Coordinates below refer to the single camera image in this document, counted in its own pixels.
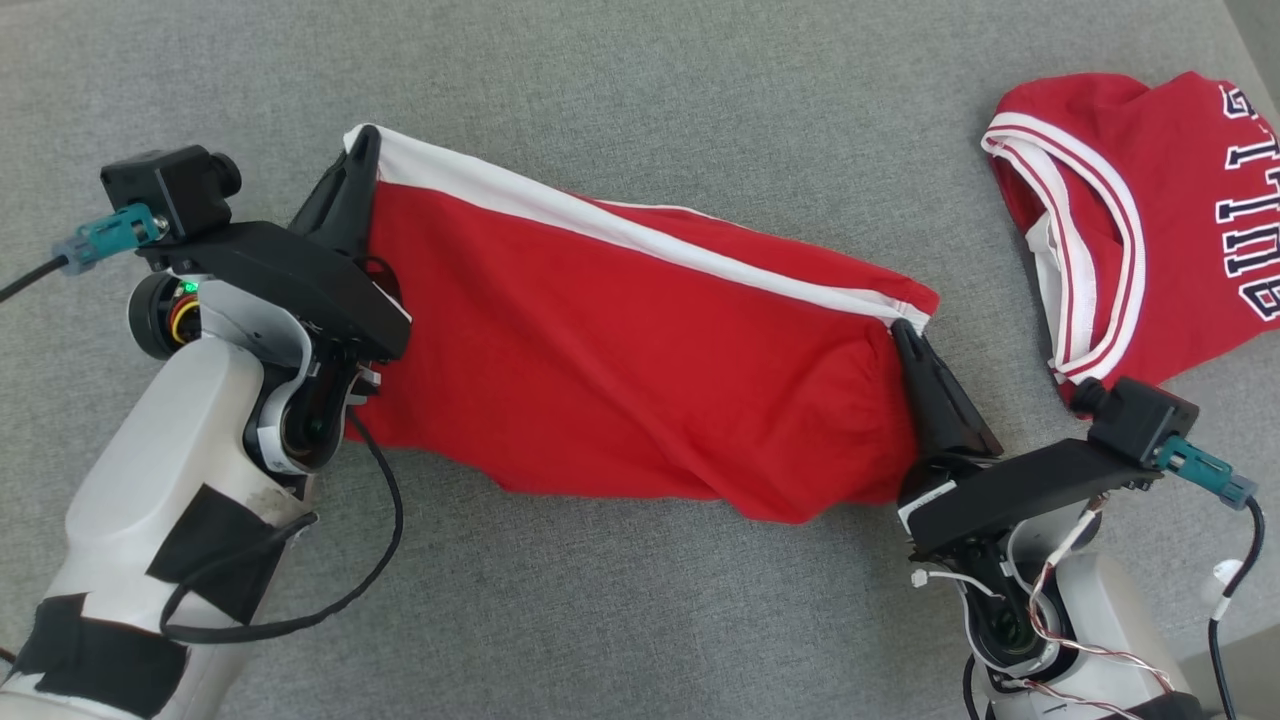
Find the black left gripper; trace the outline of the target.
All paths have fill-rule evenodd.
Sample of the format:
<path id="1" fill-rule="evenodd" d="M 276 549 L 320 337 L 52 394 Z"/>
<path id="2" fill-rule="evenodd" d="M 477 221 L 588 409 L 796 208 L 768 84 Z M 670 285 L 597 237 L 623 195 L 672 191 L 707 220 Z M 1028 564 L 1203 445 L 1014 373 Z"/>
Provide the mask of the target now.
<path id="1" fill-rule="evenodd" d="M 289 223 L 233 222 L 192 240 L 146 243 L 156 270 L 197 283 L 202 332 L 276 363 L 297 364 L 308 341 L 335 343 L 361 363 L 392 363 L 412 318 L 349 258 L 369 250 L 380 131 L 361 126 L 346 159 L 325 169 Z M 344 236 L 330 228 L 340 192 Z"/>

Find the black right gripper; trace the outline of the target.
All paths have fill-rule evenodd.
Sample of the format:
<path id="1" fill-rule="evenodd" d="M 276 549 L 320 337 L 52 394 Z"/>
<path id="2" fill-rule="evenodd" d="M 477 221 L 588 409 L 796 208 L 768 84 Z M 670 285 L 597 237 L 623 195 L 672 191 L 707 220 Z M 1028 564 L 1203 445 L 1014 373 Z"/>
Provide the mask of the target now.
<path id="1" fill-rule="evenodd" d="M 1161 477 L 1084 439 L 978 462 L 973 457 L 995 460 L 1004 447 L 955 374 L 910 322 L 892 322 L 890 334 L 920 459 L 899 497 L 911 559 L 946 559 L 972 539 L 1110 491 L 1148 489 Z"/>

